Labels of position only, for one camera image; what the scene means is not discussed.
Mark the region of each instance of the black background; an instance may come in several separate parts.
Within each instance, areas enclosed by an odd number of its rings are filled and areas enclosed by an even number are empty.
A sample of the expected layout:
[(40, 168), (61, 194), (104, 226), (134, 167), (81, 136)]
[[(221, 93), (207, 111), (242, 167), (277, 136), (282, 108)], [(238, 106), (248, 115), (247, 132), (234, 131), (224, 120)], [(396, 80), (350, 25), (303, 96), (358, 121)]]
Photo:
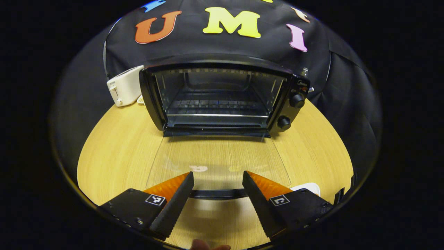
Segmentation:
[[(384, 111), (382, 148), (375, 170), (356, 196), (321, 227), (294, 239), (296, 248), (391, 249), (430, 247), (438, 231), (433, 183), (439, 166), (427, 159), (437, 143), (420, 133), (433, 131), (425, 107), (432, 100), (408, 69), (418, 40), (413, 6), (388, 1), (298, 1), (295, 5), (326, 23), (355, 49), (379, 80)], [(143, 1), (9, 3), (3, 47), (6, 80), (6, 171), (3, 234), (11, 248), (151, 249), (145, 240), (103, 220), (87, 208), (65, 182), (52, 159), (47, 114), (64, 67), (97, 33)], [(400, 27), (407, 24), (408, 30)], [(429, 41), (422, 41), (427, 47)], [(422, 67), (421, 81), (431, 76)], [(431, 207), (425, 213), (424, 208)]]

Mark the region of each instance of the hand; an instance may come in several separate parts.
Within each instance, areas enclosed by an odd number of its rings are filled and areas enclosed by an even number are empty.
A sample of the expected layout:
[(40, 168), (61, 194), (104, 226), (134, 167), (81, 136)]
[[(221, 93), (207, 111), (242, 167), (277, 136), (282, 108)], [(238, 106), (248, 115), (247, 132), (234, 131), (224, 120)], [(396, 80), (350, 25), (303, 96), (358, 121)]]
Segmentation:
[(229, 245), (221, 245), (216, 248), (210, 249), (208, 243), (200, 239), (194, 239), (191, 243), (190, 250), (230, 250), (231, 246)]

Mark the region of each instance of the black knob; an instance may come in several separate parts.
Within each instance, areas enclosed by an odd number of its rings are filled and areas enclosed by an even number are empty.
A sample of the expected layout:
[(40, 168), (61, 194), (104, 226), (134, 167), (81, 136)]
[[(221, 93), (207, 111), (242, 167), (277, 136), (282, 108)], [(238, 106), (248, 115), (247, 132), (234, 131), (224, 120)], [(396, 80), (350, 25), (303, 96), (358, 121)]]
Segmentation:
[(291, 121), (290, 118), (285, 117), (285, 116), (281, 116), (279, 117), (278, 121), (277, 121), (277, 126), (281, 129), (289, 129), (291, 127)]
[(290, 106), (302, 108), (304, 106), (304, 98), (300, 94), (296, 94), (290, 98)]

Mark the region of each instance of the table surface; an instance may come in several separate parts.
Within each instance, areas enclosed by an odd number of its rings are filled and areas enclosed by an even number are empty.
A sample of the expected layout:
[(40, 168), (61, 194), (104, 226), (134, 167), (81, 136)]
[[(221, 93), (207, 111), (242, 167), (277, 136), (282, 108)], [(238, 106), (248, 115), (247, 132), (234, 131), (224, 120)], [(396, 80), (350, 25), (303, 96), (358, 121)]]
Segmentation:
[[(242, 172), (249, 170), (287, 187), (314, 182), (331, 203), (341, 188), (350, 189), (353, 176), (342, 140), (306, 100), (290, 129), (259, 141), (164, 138), (144, 105), (113, 105), (83, 146), (77, 179), (86, 196), (102, 205), (128, 188), (145, 190), (193, 169), (206, 170), (194, 171), (195, 190), (242, 188)], [(269, 242), (248, 197), (189, 198), (166, 242), (188, 249), (194, 238), (233, 250)]]

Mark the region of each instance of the yellow letter m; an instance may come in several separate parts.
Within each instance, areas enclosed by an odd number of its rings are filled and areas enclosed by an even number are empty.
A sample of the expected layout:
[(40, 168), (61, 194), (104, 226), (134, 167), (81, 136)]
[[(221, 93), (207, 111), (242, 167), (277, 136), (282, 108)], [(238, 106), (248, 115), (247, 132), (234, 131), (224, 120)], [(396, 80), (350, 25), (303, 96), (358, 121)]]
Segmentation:
[(220, 22), (230, 34), (232, 34), (239, 25), (242, 25), (238, 30), (239, 35), (254, 38), (261, 37), (261, 34), (258, 32), (258, 18), (260, 15), (254, 12), (242, 11), (239, 15), (233, 17), (225, 8), (221, 7), (210, 7), (206, 8), (205, 11), (210, 13), (210, 17), (208, 19), (208, 27), (202, 30), (204, 33), (222, 33), (223, 29), (219, 27)]

